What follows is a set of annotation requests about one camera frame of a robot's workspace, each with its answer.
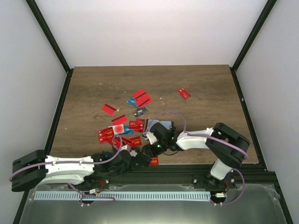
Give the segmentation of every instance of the wood surface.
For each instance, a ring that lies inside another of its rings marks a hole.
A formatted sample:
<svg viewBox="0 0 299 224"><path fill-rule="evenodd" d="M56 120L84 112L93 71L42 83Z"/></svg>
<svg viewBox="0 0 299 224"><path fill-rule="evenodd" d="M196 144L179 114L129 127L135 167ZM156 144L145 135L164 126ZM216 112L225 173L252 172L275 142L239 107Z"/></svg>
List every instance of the wood surface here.
<svg viewBox="0 0 299 224"><path fill-rule="evenodd" d="M182 87L191 94L187 100L177 93ZM135 120L132 114L135 108L127 100L140 89L145 89L153 99L146 106L149 112L140 118L153 118L158 112L174 110L185 116L188 131L204 130L222 122L250 140L247 162L258 162L228 65L76 67L51 155L81 157L112 151L108 143L99 143L98 130L111 126L111 120L121 114ZM119 111L112 116L105 113L101 108L106 103ZM184 123L178 115L167 113L158 119L172 120L177 130L183 129ZM129 136L140 136L140 133ZM213 163L215 160L207 149L159 156L160 164Z"/></svg>

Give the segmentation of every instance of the black metal frame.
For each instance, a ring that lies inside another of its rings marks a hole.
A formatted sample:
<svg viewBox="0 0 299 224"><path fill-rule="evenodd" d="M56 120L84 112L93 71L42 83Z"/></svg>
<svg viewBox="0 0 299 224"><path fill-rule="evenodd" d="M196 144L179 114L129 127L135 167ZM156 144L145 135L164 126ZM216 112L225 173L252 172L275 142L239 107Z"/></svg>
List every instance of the black metal frame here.
<svg viewBox="0 0 299 224"><path fill-rule="evenodd" d="M258 164L243 164L240 171L243 173L246 183L274 184L276 191L280 194L280 204L283 208L287 223L292 224L293 223L292 218L290 216L289 210L285 203L285 199L280 189L276 174L275 172L267 171L266 163L260 145L258 143L258 139L256 137L256 133L236 75L237 69L239 68L244 57L246 56L246 53L248 52L250 46L252 45L255 37L257 36L259 30L261 29L268 15L270 14L276 1L277 0L267 1L249 37L247 38L239 56L237 57L236 62L234 63L233 67L230 69L242 105L242 109L244 111L244 115L250 130L252 141L256 149L258 161L259 161ZM45 146L46 154L50 154L56 129L59 123L59 118L64 105L64 100L70 85L73 69L70 69L69 65L67 64L67 61L65 60L57 42L55 41L55 38L51 33L35 0L26 0L26 2L28 3L28 6L30 7L33 15L35 16L37 22L42 28L44 34L46 35L49 43L51 44L53 50L55 51L60 63L62 64L67 74L62 89L62 93L58 102L58 106L55 112L55 116L51 125L50 133ZM163 166L150 167L150 168L141 168L133 171L132 173L127 173L124 175L111 175L109 179L109 183L110 184L148 184L149 182L151 182L152 184L162 184L162 183L170 183L170 184L192 183L193 184L194 176L206 174L207 172L209 172L211 167L212 167L211 164L201 164L201 165L194 164L194 165L163 165ZM233 175L236 183L242 183L242 180L240 179L238 174L233 174ZM20 223L27 197L28 197L28 192L24 192L19 209L14 219L14 224Z"/></svg>

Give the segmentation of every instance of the gray wall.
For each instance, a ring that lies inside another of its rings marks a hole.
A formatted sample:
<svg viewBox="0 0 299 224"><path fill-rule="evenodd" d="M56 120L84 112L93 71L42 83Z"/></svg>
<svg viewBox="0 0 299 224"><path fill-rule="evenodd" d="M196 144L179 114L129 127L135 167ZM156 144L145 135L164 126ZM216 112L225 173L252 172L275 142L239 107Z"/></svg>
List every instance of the gray wall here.
<svg viewBox="0 0 299 224"><path fill-rule="evenodd" d="M232 65L266 0L36 2L73 67Z"/></svg>
<svg viewBox="0 0 299 224"><path fill-rule="evenodd" d="M13 222L22 193L13 160L43 149L65 72L26 1L0 1L0 220Z"/></svg>
<svg viewBox="0 0 299 224"><path fill-rule="evenodd" d="M237 71L267 166L299 223L299 1L277 1Z"/></svg>

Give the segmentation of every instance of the black cable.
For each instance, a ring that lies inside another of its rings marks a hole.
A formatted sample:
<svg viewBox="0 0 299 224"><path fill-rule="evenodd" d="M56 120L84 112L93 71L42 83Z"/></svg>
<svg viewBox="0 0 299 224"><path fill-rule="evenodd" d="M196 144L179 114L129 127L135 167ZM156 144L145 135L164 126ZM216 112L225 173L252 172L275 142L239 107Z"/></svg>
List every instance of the black cable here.
<svg viewBox="0 0 299 224"><path fill-rule="evenodd" d="M178 151L176 151L176 152L173 153L173 154L165 154L165 153L163 152L164 155L174 155L174 154L176 154L176 153L178 153Z"/></svg>

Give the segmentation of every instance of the blue card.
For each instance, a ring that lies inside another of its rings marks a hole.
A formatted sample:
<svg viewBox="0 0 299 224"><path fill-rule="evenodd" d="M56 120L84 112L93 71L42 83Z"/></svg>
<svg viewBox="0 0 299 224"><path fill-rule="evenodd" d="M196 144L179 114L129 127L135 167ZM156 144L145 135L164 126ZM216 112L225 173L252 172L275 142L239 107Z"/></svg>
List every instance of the blue card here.
<svg viewBox="0 0 299 224"><path fill-rule="evenodd" d="M128 125L124 125L123 128L125 129L125 132L121 133L121 134L133 134L134 133L134 130L133 129L129 129Z"/></svg>
<svg viewBox="0 0 299 224"><path fill-rule="evenodd" d="M136 104L134 97L130 97L130 99L127 100L127 103L138 108L138 105Z"/></svg>

